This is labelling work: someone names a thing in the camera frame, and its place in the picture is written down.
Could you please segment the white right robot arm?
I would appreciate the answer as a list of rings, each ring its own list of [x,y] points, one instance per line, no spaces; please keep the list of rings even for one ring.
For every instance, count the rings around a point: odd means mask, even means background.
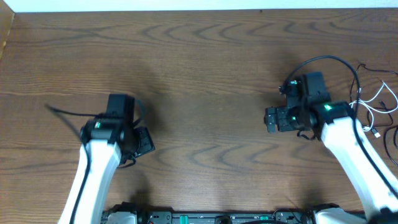
[[[313,223],[397,223],[397,178],[367,139],[347,102],[270,107],[265,113],[270,133],[311,129],[338,160],[362,203],[363,218],[325,205],[312,211]]]

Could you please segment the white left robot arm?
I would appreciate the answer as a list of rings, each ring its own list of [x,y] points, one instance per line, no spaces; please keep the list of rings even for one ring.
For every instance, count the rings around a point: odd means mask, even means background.
[[[142,118],[140,101],[125,94],[110,94],[106,111],[90,115],[78,137],[80,158],[59,223],[100,223],[109,186],[117,169],[131,167],[155,146]]]

